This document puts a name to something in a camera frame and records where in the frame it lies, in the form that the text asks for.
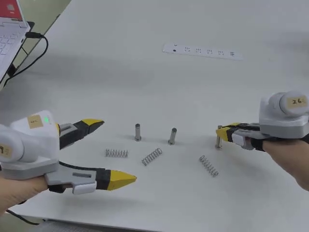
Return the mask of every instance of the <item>metal pin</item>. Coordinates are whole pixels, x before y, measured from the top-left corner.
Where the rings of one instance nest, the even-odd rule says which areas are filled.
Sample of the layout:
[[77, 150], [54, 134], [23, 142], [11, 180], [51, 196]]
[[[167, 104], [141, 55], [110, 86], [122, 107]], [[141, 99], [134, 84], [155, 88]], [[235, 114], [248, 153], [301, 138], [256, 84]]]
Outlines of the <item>metal pin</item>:
[[222, 139], [221, 139], [218, 135], [217, 135], [217, 141], [216, 141], [215, 147], [216, 147], [218, 150], [220, 150], [220, 149], [222, 148]]
[[134, 137], [136, 142], [139, 142], [141, 140], [140, 136], [140, 124], [135, 124], [135, 137]]
[[170, 138], [168, 140], [169, 145], [174, 145], [175, 144], [176, 132], [177, 132], [177, 129], [173, 128], [172, 132], [170, 133]]

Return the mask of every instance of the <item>coil spring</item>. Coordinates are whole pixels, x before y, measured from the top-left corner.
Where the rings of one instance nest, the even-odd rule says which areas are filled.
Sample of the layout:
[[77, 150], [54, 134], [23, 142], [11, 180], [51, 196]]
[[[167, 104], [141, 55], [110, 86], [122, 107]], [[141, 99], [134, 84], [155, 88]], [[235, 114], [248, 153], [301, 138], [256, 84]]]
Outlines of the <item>coil spring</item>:
[[212, 166], [210, 161], [205, 156], [201, 156], [199, 158], [199, 161], [204, 165], [204, 167], [212, 175], [212, 177], [216, 177], [219, 174], [215, 167]]
[[155, 158], [157, 158], [161, 154], [162, 154], [162, 150], [160, 148], [157, 148], [152, 153], [150, 153], [148, 156], [143, 158], [141, 162], [144, 164], [144, 166], [146, 166], [147, 164], [152, 162]]
[[105, 157], [117, 157], [117, 158], [127, 158], [128, 151], [127, 150], [109, 150], [106, 149]]

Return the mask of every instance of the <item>person's hand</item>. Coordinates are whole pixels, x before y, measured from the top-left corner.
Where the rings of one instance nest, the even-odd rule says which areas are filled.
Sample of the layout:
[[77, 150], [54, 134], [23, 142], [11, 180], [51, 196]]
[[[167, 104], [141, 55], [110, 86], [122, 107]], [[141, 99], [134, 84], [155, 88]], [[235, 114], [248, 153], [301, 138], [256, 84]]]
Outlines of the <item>person's hand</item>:
[[7, 180], [0, 172], [0, 215], [44, 190], [47, 190], [47, 183], [43, 176], [29, 180]]
[[309, 144], [300, 140], [263, 142], [263, 149], [273, 160], [309, 191]]

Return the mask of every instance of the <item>white power strip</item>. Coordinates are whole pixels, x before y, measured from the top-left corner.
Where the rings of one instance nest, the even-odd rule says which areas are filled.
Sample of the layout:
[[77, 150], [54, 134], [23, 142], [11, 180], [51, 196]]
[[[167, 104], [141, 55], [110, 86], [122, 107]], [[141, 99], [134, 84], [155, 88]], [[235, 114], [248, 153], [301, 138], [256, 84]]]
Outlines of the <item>white power strip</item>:
[[177, 43], [165, 44], [163, 47], [163, 52], [199, 57], [243, 60], [242, 55], [236, 53], [235, 51], [221, 50], [216, 48], [204, 48], [200, 46], [180, 45]]

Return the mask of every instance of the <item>laptop screen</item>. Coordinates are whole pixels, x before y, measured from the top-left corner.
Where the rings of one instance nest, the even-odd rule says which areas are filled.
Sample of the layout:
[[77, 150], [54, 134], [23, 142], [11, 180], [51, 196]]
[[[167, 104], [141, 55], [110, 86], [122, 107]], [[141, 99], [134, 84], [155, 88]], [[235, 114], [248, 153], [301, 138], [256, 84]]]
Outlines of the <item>laptop screen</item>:
[[22, 19], [17, 0], [0, 0], [0, 17]]

